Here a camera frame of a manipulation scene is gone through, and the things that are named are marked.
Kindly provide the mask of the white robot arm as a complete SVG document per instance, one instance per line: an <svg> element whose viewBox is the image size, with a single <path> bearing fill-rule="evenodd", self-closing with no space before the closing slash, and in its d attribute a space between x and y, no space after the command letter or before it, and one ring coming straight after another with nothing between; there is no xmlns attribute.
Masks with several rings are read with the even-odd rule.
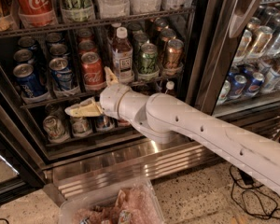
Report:
<svg viewBox="0 0 280 224"><path fill-rule="evenodd" d="M128 121L156 143L177 133L197 141L280 195L280 143L214 118L172 95L133 91L106 68L100 100L89 98L65 109L71 117L107 115Z"/></svg>

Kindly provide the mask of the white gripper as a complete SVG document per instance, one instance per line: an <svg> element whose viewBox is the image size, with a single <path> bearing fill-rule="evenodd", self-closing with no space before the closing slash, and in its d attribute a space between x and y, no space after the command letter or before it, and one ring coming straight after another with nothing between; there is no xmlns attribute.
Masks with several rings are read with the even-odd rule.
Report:
<svg viewBox="0 0 280 224"><path fill-rule="evenodd" d="M104 113L114 119L119 118L119 104L123 96L131 91L129 86L119 83L112 70L105 67L106 87L100 94L100 105L94 98L67 107L64 112L70 117L99 117Z"/></svg>

